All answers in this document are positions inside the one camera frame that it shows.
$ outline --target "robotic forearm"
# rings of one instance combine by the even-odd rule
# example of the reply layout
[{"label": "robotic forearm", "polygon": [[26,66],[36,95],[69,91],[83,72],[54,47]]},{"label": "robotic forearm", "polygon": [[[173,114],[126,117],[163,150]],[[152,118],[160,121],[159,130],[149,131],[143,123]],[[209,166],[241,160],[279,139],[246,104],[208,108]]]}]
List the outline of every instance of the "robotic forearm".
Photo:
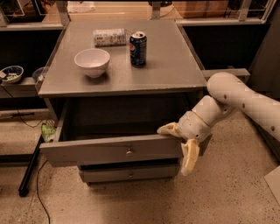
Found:
[{"label": "robotic forearm", "polygon": [[212,97],[204,96],[178,123],[173,122],[157,130],[159,134],[187,140],[187,144],[182,144],[184,159],[181,171],[184,175],[195,165],[199,142],[203,142],[211,134],[211,128],[234,109],[240,109],[280,141],[280,102],[258,94],[231,73],[216,73],[209,79],[207,89]]}]

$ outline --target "can top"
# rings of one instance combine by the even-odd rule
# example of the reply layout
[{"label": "can top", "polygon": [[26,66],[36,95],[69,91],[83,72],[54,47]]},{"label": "can top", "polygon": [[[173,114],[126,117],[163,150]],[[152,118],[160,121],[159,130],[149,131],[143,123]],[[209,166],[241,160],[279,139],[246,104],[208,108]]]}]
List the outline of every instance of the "can top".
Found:
[{"label": "can top", "polygon": [[143,37],[146,37],[146,33],[144,33],[143,31],[136,31],[132,33],[131,37],[134,39],[142,39]]}]

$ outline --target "white bowl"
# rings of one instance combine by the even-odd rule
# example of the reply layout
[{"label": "white bowl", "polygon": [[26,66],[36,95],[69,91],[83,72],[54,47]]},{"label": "white bowl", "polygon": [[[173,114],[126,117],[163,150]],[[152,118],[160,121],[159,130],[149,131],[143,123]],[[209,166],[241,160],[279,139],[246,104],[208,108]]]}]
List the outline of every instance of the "white bowl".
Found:
[{"label": "white bowl", "polygon": [[74,61],[85,75],[97,78],[106,72],[110,55],[102,49],[91,48],[79,52],[75,56]]},{"label": "white bowl", "polygon": [[1,70],[1,80],[3,83],[16,83],[20,81],[23,72],[21,66],[7,66]]}]

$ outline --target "desk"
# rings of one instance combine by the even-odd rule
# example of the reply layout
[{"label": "desk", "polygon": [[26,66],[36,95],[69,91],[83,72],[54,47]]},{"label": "desk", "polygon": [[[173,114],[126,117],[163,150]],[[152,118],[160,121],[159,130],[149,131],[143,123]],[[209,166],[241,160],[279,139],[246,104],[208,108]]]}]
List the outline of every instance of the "desk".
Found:
[{"label": "desk", "polygon": [[[108,71],[90,79],[74,56],[94,47],[94,29],[111,28],[145,32],[147,64],[131,66],[129,45],[103,47]],[[181,140],[157,128],[177,121],[206,84],[174,21],[71,22],[38,92],[65,103],[62,111],[51,108],[57,137],[40,149],[52,166],[78,165],[87,183],[175,176]]]}]

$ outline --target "gray tabletop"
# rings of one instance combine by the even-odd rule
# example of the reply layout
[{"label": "gray tabletop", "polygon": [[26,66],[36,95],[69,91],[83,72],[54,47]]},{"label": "gray tabletop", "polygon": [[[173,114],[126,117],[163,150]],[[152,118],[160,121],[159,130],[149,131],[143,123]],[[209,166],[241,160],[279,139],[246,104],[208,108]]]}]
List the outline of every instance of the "gray tabletop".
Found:
[{"label": "gray tabletop", "polygon": [[[79,71],[74,56],[95,47],[94,29],[112,28],[146,33],[147,64],[141,68],[130,64],[128,44],[101,47],[111,56],[108,71],[99,78],[89,78]],[[188,92],[205,86],[203,74],[174,21],[91,21],[69,24],[38,94],[42,97],[133,95]]]}]

